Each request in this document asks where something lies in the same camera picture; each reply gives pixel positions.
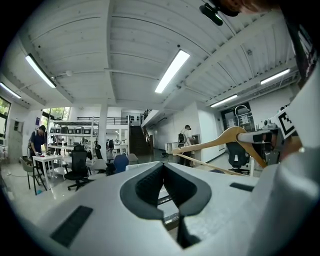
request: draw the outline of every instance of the cap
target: cap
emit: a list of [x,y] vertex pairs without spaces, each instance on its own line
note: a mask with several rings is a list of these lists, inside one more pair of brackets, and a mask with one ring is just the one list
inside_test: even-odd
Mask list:
[[211,3],[214,4],[215,8],[217,8],[218,11],[224,13],[225,15],[228,15],[230,17],[236,17],[239,12],[238,11],[232,11],[232,10],[229,10],[227,7],[223,6],[221,4],[221,0],[209,0]]

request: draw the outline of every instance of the white ceiling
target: white ceiling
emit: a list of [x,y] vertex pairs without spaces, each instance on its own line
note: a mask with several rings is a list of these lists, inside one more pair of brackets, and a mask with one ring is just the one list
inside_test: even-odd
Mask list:
[[[235,92],[241,99],[298,79],[285,22],[278,13],[202,15],[202,0],[47,0],[12,41],[1,80],[33,109],[111,106],[183,110]],[[162,94],[155,89],[179,49],[190,58]],[[50,88],[25,60],[32,53],[55,77]],[[277,70],[292,72],[258,86]]]

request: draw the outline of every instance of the table leg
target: table leg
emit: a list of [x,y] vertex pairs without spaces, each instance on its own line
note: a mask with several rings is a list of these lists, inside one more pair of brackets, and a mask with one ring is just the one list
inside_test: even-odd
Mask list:
[[251,156],[250,176],[254,176],[255,171],[255,159]]
[[51,161],[51,168],[52,168],[52,171],[53,171],[53,176],[56,178],[54,161]]
[[48,175],[47,175],[47,169],[46,169],[46,163],[42,162],[42,167],[43,167],[43,172],[44,172],[44,177],[45,177],[45,182],[46,182],[46,187],[48,190],[51,189],[51,186],[49,184],[49,180],[48,180]]

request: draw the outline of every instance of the pillar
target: pillar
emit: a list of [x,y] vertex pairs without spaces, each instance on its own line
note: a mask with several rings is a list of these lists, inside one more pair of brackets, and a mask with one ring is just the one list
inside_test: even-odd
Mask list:
[[100,121],[99,121],[99,137],[98,144],[101,146],[101,155],[103,160],[107,161],[107,147],[106,147],[106,134],[107,134],[107,115],[108,115],[108,104],[103,102],[100,110]]

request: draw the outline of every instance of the man with backpack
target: man with backpack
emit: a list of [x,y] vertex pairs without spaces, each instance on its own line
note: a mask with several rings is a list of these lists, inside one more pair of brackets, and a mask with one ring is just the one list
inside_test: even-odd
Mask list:
[[[186,125],[184,129],[178,135],[178,147],[187,147],[195,143],[195,139],[192,137],[190,125]],[[191,151],[184,152],[183,155],[191,157]],[[180,157],[180,165],[190,166],[190,160]]]

